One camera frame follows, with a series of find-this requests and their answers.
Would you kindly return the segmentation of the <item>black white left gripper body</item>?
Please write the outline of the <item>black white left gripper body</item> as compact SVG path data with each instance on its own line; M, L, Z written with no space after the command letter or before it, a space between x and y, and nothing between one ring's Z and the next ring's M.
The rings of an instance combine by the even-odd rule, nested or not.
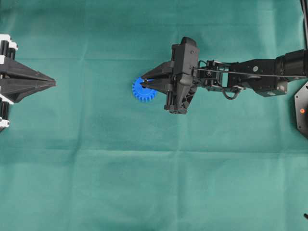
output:
M4 80L5 73L2 70L4 68L5 59L11 58L15 59L15 53L18 50L18 45L12 41L9 34L0 35L0 79ZM10 126L9 107L13 105L14 102L8 97L4 96L4 87L0 86L0 131L2 132Z

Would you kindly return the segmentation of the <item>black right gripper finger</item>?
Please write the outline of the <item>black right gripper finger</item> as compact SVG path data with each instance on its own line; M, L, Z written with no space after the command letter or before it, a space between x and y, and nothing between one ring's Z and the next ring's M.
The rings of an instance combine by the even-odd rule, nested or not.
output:
M164 94L173 93L173 84L169 78L146 79L141 85L143 87L159 91Z
M168 61L163 62L156 68L152 69L151 71L145 73L141 76L142 79L159 79L159 78L168 78L169 75L173 73L174 62Z

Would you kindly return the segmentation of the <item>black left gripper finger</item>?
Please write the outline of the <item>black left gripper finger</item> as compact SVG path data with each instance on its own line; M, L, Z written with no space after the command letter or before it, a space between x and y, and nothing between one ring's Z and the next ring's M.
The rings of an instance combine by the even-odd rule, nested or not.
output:
M5 78L0 80L0 85L4 87L4 96L14 103L18 103L31 94L56 86L56 82Z
M7 57L4 57L0 63L0 73L15 79L40 80L55 83L53 78Z

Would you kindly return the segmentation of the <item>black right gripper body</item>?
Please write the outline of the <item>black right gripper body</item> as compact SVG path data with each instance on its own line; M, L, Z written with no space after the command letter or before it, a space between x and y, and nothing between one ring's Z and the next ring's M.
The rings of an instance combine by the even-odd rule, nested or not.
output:
M167 99L164 106L172 114L186 114L197 91L193 80L197 77L194 68L198 66L199 52L196 42L189 37L183 37L180 44L172 46L174 67L165 85Z

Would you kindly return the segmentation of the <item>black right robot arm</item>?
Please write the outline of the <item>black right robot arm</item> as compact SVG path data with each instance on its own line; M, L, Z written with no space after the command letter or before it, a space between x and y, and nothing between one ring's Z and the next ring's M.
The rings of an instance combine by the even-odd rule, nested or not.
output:
M199 60L196 42L183 37L172 45L168 62L142 76L141 86L166 95L165 110L186 114L198 87L221 92L234 100L246 88L263 97L285 95L288 83L308 77L308 51L298 50L275 59L253 59L225 63Z

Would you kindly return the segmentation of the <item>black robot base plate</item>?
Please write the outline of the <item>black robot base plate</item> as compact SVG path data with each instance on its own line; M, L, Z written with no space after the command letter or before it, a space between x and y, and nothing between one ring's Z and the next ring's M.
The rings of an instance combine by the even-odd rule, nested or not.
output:
M295 116L298 131L308 138L308 83L306 82L295 94Z

